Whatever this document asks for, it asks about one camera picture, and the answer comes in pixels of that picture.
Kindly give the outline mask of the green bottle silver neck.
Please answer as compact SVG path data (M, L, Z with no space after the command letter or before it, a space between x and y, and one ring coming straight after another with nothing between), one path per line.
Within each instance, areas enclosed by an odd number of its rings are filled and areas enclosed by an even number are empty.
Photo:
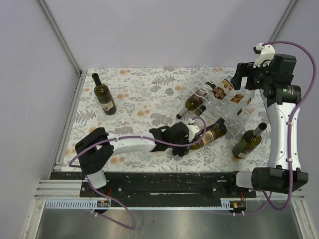
M208 95L208 92L204 92L201 90L193 93L184 104L184 108L176 115L176 118L181 119L186 113L189 111L195 111L198 107L200 107L203 103L203 99Z

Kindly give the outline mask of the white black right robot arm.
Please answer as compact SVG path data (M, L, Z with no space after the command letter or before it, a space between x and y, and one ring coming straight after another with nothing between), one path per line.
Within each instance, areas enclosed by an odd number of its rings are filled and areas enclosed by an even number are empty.
M260 90L271 126L271 150L267 167L238 172L236 180L227 184L230 196L240 196L245 188L288 194L308 183L297 150L299 110L295 107L301 101L301 88L292 84L296 62L294 56L275 54L260 67L253 62L237 65L231 84L238 90L245 77L247 90Z

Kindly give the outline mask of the clear square liquor bottle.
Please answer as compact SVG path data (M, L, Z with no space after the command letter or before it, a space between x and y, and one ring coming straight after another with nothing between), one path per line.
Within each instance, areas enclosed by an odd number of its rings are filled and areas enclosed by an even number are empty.
M233 89L233 85L227 80L222 80L219 84L214 85L210 82L204 84L204 88L196 93L200 96L202 101L200 107L195 111L197 116L200 116L203 112L211 111L216 113L221 108L221 101L230 93Z

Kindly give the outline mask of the green bottle black neck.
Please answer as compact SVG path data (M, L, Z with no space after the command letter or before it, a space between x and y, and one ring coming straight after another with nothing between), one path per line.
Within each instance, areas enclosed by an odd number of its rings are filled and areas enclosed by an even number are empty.
M93 73L91 77L96 85L94 88L95 96L103 112L108 116L114 115L117 108L108 86L101 82L97 73Z

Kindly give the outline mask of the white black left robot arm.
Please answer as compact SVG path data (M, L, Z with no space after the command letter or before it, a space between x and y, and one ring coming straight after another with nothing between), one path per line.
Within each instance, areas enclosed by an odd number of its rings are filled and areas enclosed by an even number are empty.
M163 152L171 148L173 155L188 154L188 148L200 128L193 122L152 128L141 135L107 133L99 127L75 145L81 171L98 197L107 194L108 184L103 167L115 155L131 152Z

